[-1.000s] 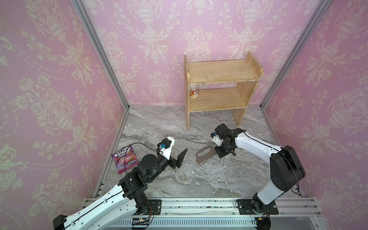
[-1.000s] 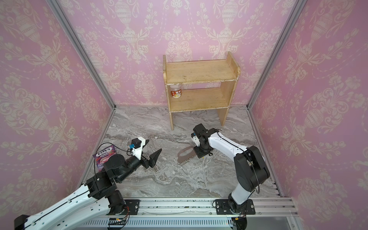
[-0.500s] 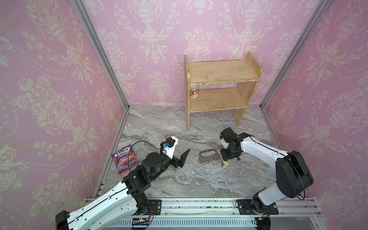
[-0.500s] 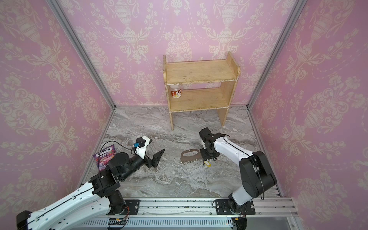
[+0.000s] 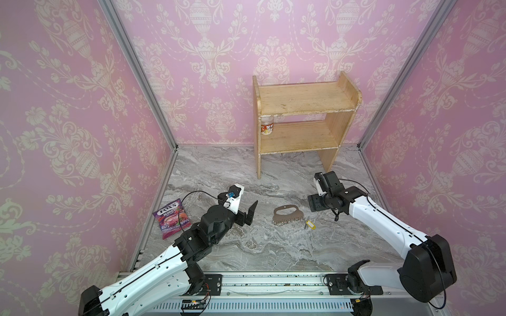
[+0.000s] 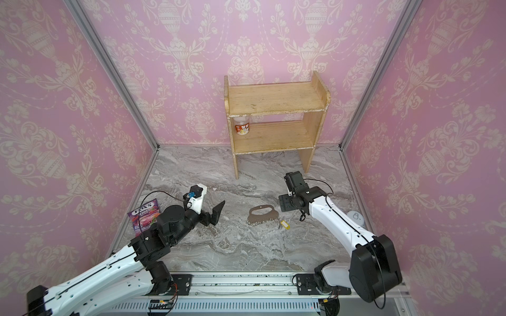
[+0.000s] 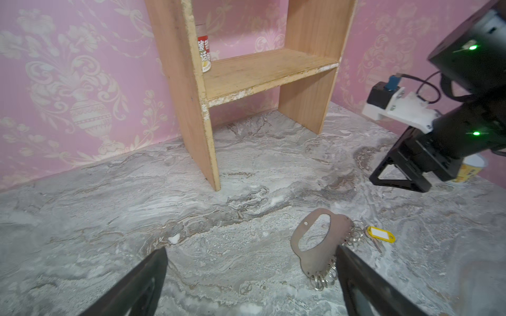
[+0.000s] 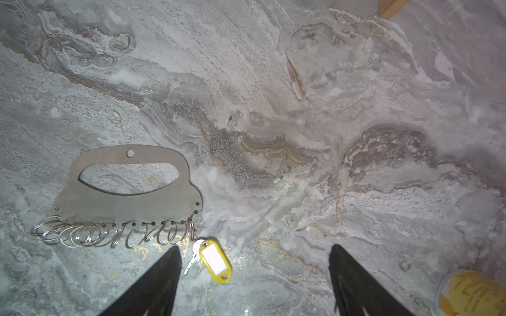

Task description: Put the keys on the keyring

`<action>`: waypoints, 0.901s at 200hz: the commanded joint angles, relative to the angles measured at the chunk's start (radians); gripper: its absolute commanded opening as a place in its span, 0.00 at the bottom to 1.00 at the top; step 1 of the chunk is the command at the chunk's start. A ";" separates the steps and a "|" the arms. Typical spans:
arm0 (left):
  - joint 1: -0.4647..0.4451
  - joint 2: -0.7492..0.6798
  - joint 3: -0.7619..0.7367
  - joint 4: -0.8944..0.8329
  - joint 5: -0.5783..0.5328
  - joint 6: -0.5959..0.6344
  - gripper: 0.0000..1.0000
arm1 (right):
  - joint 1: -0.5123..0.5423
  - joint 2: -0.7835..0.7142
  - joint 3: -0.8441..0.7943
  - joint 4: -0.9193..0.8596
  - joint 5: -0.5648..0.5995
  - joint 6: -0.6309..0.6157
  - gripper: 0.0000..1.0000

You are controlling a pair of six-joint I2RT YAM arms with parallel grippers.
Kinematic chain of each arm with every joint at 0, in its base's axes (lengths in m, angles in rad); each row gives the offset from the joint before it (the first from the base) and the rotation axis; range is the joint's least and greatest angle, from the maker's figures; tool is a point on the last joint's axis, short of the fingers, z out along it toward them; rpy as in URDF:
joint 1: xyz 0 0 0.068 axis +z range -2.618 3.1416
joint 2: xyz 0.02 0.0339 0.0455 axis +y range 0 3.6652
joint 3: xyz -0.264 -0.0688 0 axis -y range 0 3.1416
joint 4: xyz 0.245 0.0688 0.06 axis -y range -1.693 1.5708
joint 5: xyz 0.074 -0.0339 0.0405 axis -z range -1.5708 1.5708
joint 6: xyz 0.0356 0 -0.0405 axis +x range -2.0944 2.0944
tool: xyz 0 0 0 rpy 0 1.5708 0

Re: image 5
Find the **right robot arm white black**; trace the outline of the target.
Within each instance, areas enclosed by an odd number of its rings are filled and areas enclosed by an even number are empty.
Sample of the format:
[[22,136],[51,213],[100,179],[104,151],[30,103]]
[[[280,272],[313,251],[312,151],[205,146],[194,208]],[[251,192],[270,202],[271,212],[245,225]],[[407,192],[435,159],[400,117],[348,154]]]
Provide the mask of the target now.
[[308,196],[313,212],[330,210],[338,219],[349,215],[383,238],[400,256],[400,264],[362,260],[348,269],[351,292],[364,294],[372,287],[405,290],[415,300],[428,303],[457,282],[449,242],[439,234],[417,230],[379,206],[358,182],[345,187],[335,172],[314,175],[317,193]]

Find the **key with yellow tag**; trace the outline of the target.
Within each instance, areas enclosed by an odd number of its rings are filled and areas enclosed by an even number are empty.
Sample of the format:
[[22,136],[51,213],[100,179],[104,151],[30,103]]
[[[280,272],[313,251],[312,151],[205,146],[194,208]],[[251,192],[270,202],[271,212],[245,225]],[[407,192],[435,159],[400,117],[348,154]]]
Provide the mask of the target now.
[[314,230],[316,228],[315,225],[311,221],[305,221],[305,225],[306,225],[305,226],[306,229],[310,228],[310,229]]

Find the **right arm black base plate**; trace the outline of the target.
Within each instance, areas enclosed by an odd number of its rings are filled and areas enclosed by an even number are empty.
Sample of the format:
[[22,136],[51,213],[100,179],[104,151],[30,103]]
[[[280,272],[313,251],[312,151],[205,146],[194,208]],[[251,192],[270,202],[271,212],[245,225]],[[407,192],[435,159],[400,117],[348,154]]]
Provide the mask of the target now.
[[383,289],[379,286],[366,286],[357,276],[345,273],[327,274],[323,279],[331,296],[381,296]]

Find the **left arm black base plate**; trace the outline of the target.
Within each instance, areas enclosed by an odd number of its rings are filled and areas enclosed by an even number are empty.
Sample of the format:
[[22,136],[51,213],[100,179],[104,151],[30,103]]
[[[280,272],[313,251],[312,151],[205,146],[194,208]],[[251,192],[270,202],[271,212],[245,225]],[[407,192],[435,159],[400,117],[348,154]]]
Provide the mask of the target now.
[[204,284],[198,293],[199,296],[205,296],[207,294],[211,296],[220,296],[221,295],[221,285],[223,283],[223,275],[222,274],[205,274],[204,275]]

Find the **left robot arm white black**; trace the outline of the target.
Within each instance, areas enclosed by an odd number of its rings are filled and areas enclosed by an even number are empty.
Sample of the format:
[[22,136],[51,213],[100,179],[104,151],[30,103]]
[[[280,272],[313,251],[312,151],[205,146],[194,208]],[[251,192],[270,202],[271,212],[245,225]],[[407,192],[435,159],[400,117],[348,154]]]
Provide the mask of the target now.
[[257,205],[253,203],[246,213],[213,205],[200,222],[143,268],[107,287],[86,289],[78,314],[143,315],[165,300],[200,292],[204,273],[198,262],[233,225],[251,225]]

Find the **silver metal keyring bottle opener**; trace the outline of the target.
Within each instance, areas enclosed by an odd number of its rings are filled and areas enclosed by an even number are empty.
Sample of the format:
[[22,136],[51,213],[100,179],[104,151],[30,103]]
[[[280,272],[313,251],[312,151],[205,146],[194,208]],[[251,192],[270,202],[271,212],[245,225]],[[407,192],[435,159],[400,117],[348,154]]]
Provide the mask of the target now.
[[294,221],[302,221],[304,213],[297,205],[282,205],[274,209],[272,223],[277,226],[286,225]]

